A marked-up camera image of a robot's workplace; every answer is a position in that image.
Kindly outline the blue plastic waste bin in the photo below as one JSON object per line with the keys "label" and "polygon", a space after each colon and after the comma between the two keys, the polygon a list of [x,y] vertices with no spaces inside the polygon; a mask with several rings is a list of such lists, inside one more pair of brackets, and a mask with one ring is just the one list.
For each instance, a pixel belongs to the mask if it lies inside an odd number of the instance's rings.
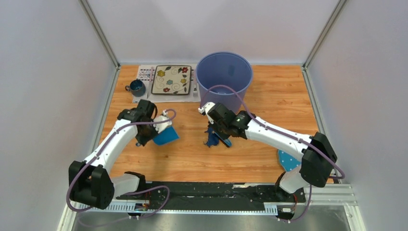
{"label": "blue plastic waste bin", "polygon": [[222,103],[238,112],[253,80],[253,69],[242,56],[232,52],[215,52],[202,58],[195,69],[200,104]]}

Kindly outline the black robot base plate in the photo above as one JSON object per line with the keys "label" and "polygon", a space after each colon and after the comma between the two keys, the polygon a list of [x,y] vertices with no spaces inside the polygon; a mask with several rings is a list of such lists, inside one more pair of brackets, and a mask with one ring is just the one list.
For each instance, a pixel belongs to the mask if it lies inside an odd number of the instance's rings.
{"label": "black robot base plate", "polygon": [[269,202],[289,206],[294,205],[295,198],[298,203],[306,202],[303,189],[279,200],[272,184],[240,188],[239,183],[152,181],[146,183],[145,189],[162,185],[170,189],[170,198],[163,207],[167,210],[260,211]]}

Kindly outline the blue plastic dustpan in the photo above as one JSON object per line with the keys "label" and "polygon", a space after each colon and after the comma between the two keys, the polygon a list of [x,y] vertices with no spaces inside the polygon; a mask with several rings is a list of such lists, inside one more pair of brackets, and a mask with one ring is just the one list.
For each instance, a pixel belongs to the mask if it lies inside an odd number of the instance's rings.
{"label": "blue plastic dustpan", "polygon": [[179,135],[177,134],[174,127],[171,126],[164,130],[162,133],[158,134],[158,136],[152,139],[151,141],[153,141],[156,145],[161,146],[176,141],[178,139]]}

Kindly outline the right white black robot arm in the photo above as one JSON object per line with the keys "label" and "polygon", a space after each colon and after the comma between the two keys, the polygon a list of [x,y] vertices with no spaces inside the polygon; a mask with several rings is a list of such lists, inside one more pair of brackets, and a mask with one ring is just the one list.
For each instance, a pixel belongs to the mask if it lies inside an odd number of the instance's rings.
{"label": "right white black robot arm", "polygon": [[241,110],[234,113],[221,103],[208,102],[198,109],[207,116],[208,127],[221,138],[240,137],[259,141],[282,150],[300,161],[300,165],[281,174],[274,188],[275,197],[288,201],[293,193],[307,185],[323,188],[337,161],[337,155],[323,133],[310,136],[289,131]]}

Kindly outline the blue hand brush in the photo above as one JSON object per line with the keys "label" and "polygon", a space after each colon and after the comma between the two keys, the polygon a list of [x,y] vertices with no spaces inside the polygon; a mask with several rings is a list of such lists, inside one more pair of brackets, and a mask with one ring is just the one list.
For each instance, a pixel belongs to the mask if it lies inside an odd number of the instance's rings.
{"label": "blue hand brush", "polygon": [[229,139],[223,139],[220,135],[218,135],[217,133],[215,133],[215,135],[218,137],[218,139],[220,140],[220,142],[222,142],[226,147],[230,148],[232,147],[232,142]]}

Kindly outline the dark blue paper scrap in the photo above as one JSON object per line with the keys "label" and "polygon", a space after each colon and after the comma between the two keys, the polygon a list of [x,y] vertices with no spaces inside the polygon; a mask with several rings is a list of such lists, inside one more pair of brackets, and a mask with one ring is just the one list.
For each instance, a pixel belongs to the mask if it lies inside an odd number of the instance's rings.
{"label": "dark blue paper scrap", "polygon": [[220,139],[217,136],[217,134],[213,131],[212,128],[207,128],[206,134],[207,134],[207,141],[204,142],[204,145],[206,145],[209,148],[212,146],[219,145]]}

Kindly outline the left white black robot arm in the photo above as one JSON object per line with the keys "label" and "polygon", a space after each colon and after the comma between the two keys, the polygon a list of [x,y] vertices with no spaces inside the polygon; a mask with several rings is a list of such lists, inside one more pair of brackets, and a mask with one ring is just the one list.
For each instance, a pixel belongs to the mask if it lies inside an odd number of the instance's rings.
{"label": "left white black robot arm", "polygon": [[148,100],[141,100],[135,108],[124,109],[96,150],[83,161],[72,162],[68,168],[69,188],[66,195],[70,209],[79,211],[71,205],[72,201],[105,209],[113,199],[126,193],[136,200],[145,197],[147,186],[140,182],[141,174],[125,172],[116,178],[111,178],[109,174],[132,139],[144,146],[158,135],[153,125],[157,113],[156,105]]}

